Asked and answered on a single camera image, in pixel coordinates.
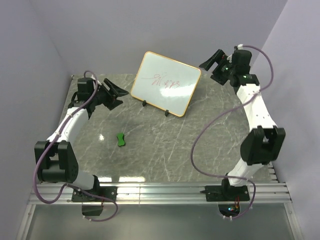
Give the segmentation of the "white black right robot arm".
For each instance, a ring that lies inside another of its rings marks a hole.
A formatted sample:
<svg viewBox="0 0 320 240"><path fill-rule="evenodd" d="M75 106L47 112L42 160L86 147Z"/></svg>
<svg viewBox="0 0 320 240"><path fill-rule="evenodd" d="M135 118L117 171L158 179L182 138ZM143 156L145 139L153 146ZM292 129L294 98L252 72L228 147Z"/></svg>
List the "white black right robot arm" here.
<svg viewBox="0 0 320 240"><path fill-rule="evenodd" d="M249 201L248 179L278 158L286 136L285 129L277 126L267 110L258 77L250 72L251 58L247 46L237 46L230 56L218 49L200 64L205 71L217 64L211 79L220 85L230 83L243 105L249 125L249 133L240 145L238 163L225 175L220 186L205 187L208 201Z"/></svg>

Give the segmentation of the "green whiteboard eraser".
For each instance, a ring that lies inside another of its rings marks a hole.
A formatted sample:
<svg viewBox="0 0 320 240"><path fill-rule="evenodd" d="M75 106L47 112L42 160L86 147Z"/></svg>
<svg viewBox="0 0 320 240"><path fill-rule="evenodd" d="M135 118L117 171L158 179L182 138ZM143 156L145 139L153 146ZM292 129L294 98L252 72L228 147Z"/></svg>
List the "green whiteboard eraser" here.
<svg viewBox="0 0 320 240"><path fill-rule="evenodd" d="M123 147L126 145L126 142L125 142L125 134L123 132L120 132L116 135L116 138L117 138L117 145L119 147Z"/></svg>

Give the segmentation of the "yellow framed whiteboard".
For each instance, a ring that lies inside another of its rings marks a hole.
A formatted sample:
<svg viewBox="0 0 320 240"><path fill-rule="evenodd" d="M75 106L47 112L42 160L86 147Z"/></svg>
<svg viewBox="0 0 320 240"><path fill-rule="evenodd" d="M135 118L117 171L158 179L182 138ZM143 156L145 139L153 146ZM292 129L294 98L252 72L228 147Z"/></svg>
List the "yellow framed whiteboard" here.
<svg viewBox="0 0 320 240"><path fill-rule="evenodd" d="M183 117L201 74L197 67L147 51L130 94L151 106Z"/></svg>

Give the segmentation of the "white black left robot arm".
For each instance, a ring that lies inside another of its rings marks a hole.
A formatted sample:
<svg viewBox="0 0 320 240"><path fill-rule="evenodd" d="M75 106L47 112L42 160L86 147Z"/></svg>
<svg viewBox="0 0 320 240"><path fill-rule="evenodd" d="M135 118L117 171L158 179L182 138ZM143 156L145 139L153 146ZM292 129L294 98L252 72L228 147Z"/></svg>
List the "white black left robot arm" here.
<svg viewBox="0 0 320 240"><path fill-rule="evenodd" d="M39 200L53 203L40 195L37 182L63 183L64 187L82 193L89 201L103 196L98 177L79 170L72 145L97 106L104 105L113 110L123 103L120 98L126 95L128 91L107 78L103 82L92 77L78 79L77 91L71 97L64 119L47 140L38 141L34 146L33 190Z"/></svg>

